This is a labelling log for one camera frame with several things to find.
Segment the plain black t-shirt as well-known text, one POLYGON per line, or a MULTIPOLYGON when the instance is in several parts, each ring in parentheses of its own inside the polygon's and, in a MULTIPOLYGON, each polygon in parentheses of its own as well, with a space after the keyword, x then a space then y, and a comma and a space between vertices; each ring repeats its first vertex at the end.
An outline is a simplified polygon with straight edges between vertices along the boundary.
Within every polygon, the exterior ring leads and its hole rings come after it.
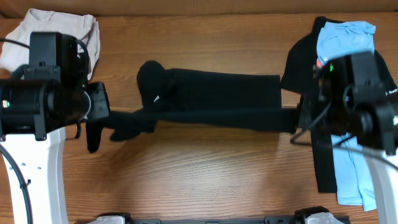
POLYGON ((111 141, 153 133, 158 121, 202 123, 264 132, 295 133, 296 111, 282 107, 278 75, 242 75, 165 69, 146 61, 137 73, 143 107, 135 112, 111 111, 86 124, 90 153, 99 149, 104 128, 111 141))

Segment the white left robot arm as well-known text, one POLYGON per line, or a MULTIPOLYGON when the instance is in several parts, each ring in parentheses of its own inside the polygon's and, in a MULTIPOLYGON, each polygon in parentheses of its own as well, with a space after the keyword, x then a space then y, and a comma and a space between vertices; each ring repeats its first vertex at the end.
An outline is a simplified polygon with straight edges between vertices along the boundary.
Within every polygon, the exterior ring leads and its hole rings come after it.
POLYGON ((30 35, 29 62, 1 80, 1 154, 16 223, 66 223, 65 127, 106 118, 101 82, 88 82, 86 45, 58 32, 30 35))

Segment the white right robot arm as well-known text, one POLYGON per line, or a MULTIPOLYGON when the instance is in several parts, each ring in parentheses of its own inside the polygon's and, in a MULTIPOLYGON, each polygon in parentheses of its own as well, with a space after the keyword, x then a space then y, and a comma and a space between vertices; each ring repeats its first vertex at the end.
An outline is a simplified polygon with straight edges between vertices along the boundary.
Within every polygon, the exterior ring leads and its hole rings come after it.
POLYGON ((380 223, 397 223, 397 95, 388 95, 371 52, 330 60, 302 95, 300 132, 350 133, 362 145, 373 180, 380 223))

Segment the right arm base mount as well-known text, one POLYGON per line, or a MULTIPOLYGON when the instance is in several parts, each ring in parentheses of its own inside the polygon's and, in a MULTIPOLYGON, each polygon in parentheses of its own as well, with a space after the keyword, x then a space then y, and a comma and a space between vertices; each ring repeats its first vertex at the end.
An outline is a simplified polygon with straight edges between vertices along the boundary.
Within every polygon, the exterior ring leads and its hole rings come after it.
POLYGON ((296 210, 290 224, 351 224, 349 217, 335 217, 322 206, 296 210))

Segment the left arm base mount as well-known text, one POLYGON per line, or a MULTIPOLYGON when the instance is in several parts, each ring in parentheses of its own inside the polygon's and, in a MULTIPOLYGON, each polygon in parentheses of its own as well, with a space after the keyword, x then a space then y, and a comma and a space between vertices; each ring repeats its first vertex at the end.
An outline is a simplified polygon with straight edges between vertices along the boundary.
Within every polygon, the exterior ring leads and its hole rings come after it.
POLYGON ((109 212, 99 214, 98 217, 87 224, 133 224, 130 213, 109 212))

